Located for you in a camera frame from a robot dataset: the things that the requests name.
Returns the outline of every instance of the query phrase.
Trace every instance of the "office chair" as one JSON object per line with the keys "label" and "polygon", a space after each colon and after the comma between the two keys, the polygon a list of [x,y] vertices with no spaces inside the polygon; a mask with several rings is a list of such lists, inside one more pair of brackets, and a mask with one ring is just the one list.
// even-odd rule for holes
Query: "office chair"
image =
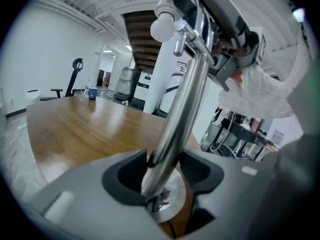
{"label": "office chair", "polygon": [[[70,79],[68,88],[66,89],[65,97],[70,97],[70,96],[74,96],[75,95],[75,90],[72,91],[72,87],[74,86],[77,74],[78,74],[79,71],[82,70],[83,65],[84,64],[83,64],[83,59],[82,58],[77,58],[77,59],[75,59],[73,61],[72,67],[74,69],[73,69],[73,72],[72,72],[72,75],[71,75],[71,79]],[[42,98],[40,98],[41,102],[50,101],[50,100],[54,100],[54,99],[60,99],[61,98],[60,92],[62,92],[63,89],[50,89],[50,91],[56,92],[56,96],[57,97],[42,97]]]}

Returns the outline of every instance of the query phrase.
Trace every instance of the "blue mug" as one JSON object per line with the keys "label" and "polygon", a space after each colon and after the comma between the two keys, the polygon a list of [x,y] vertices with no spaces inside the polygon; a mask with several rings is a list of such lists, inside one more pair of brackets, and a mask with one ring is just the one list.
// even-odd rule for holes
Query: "blue mug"
{"label": "blue mug", "polygon": [[82,92],[82,89],[81,89],[81,93],[88,97],[89,100],[95,100],[96,97],[97,97],[97,94],[98,94],[98,88],[96,87],[89,87],[88,89],[86,89],[84,92]]}

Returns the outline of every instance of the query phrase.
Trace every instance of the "wooden table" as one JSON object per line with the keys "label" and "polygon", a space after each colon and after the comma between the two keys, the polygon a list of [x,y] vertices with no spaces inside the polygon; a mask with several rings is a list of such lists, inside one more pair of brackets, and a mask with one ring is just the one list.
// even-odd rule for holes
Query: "wooden table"
{"label": "wooden table", "polygon": [[[73,96],[43,101],[26,109],[30,144],[39,169],[50,183],[72,167],[127,151],[156,147],[164,119],[112,101]],[[188,149],[200,149],[191,134]],[[190,214],[187,185],[184,208],[171,220],[177,237]]]}

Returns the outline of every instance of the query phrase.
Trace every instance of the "concrete floor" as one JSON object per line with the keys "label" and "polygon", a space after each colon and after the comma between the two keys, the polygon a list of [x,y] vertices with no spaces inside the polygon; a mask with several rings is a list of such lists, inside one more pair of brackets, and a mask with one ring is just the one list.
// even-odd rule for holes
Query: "concrete floor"
{"label": "concrete floor", "polygon": [[[121,100],[113,98],[112,91],[100,90],[98,96],[122,104]],[[142,111],[130,103],[128,107]],[[15,198],[22,202],[27,202],[47,184],[30,146],[26,113],[10,117],[0,135],[0,172]]]}

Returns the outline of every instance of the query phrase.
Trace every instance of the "wooden staircase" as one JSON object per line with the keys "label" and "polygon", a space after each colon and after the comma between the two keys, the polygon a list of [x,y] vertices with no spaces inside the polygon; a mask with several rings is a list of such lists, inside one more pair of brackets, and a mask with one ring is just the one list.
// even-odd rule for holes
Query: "wooden staircase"
{"label": "wooden staircase", "polygon": [[150,34],[151,24],[157,19],[153,10],[123,14],[135,68],[139,71],[153,69],[156,65],[161,42]]}

